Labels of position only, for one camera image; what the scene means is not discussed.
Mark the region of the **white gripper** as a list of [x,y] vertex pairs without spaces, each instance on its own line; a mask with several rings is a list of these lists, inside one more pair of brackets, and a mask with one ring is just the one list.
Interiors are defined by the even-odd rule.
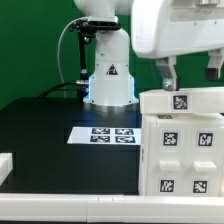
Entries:
[[224,0],[134,0],[131,40],[138,57],[160,58],[165,91],[180,88],[179,55],[209,51],[205,78],[217,81],[224,64]]

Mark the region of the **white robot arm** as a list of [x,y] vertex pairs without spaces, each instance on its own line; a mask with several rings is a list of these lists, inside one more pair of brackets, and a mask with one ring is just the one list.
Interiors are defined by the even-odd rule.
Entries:
[[214,81],[224,64],[224,0],[74,0],[88,32],[96,35],[95,71],[84,102],[101,108],[134,105],[129,51],[155,59],[163,88],[175,91],[180,55],[208,52],[205,77]]

